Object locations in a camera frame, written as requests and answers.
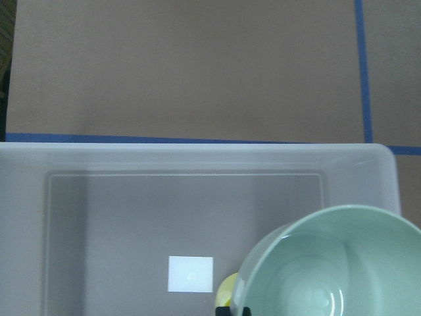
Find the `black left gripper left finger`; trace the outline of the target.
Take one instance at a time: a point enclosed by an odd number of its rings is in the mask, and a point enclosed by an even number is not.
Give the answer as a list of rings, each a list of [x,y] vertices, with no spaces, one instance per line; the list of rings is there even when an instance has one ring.
[[[216,316],[232,316],[230,306],[218,306],[215,308]]]

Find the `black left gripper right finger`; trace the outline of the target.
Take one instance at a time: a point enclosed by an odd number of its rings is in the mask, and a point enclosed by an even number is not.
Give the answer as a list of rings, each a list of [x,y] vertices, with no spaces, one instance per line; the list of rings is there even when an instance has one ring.
[[[252,316],[251,309],[249,307],[244,307],[242,316]]]

